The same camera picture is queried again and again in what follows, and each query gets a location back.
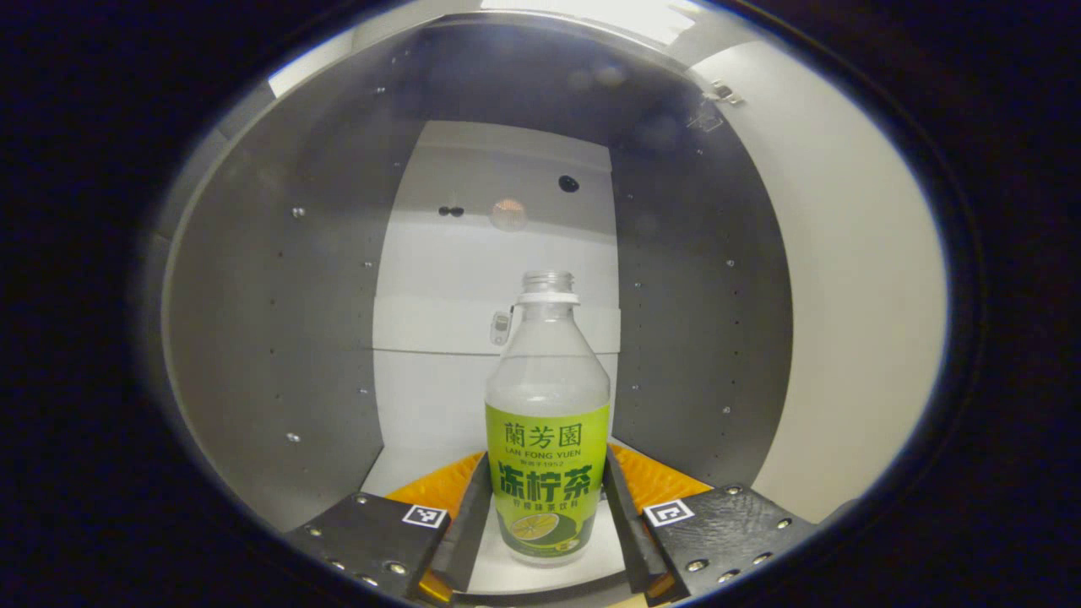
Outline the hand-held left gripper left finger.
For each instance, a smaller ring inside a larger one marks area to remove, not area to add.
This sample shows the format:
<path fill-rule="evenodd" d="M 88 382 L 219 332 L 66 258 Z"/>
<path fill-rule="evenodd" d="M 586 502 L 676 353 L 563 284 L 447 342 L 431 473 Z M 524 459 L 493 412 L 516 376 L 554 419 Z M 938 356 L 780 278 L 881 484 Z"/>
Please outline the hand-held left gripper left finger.
<path fill-rule="evenodd" d="M 285 538 L 362 589 L 451 605 L 470 586 L 491 500 L 489 458 L 473 453 L 386 495 L 356 491 Z"/>

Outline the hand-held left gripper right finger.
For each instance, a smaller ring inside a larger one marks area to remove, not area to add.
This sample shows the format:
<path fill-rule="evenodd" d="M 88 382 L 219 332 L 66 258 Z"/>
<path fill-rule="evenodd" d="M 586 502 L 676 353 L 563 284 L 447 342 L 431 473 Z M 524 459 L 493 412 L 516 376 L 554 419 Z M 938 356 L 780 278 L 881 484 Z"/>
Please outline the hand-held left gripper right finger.
<path fill-rule="evenodd" d="M 649 603 L 734 589 L 818 532 L 747 485 L 709 487 L 615 445 L 603 488 L 630 589 Z"/>

